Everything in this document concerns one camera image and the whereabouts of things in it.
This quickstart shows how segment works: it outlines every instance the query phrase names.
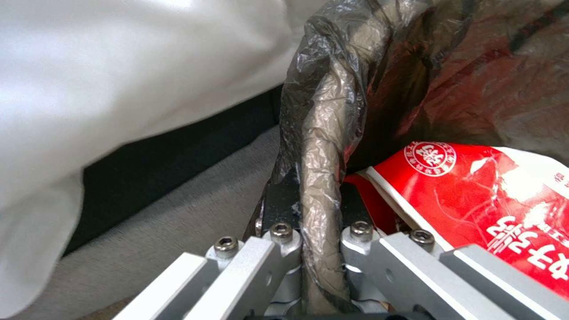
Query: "red package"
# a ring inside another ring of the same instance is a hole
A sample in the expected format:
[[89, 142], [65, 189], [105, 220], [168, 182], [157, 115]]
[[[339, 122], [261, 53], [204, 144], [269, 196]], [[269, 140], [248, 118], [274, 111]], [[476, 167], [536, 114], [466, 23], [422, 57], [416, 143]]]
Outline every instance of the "red package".
[[569, 170], [561, 163], [509, 148], [413, 142], [367, 175], [443, 250], [478, 244], [569, 300]]

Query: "twisted plastic bag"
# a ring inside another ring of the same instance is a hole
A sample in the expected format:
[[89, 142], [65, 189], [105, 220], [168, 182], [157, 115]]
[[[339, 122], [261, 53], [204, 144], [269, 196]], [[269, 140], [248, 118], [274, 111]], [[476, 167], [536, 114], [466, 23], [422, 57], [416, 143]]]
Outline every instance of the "twisted plastic bag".
[[569, 164], [568, 11], [553, 0], [338, 0], [309, 19], [270, 181], [300, 177], [308, 313], [354, 311], [339, 253], [347, 170], [412, 140]]

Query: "hex socket screw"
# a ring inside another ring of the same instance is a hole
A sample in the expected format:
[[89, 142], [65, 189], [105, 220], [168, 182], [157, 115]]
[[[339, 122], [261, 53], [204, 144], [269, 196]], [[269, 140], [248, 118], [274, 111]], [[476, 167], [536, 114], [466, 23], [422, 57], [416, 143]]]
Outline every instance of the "hex socket screw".
[[365, 221], [356, 221], [350, 225], [350, 235], [353, 240], [358, 242], [371, 241], [373, 238], [373, 227]]
[[409, 233], [409, 238], [426, 251], [431, 252], [435, 247], [435, 237], [433, 237], [432, 233], [427, 230], [413, 230]]
[[278, 244], [287, 244], [292, 241], [292, 227], [286, 222], [277, 222], [270, 229], [271, 240]]
[[215, 242], [213, 249], [218, 258], [229, 259], [239, 251], [239, 241], [234, 236], [224, 236]]

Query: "gray carpet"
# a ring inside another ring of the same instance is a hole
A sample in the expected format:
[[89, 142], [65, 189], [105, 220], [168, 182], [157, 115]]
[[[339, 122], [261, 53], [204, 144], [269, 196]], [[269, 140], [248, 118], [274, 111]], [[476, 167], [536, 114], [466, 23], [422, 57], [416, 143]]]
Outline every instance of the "gray carpet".
[[13, 320], [73, 320], [136, 295], [182, 252], [240, 237], [269, 178], [278, 129], [66, 256], [41, 297]]

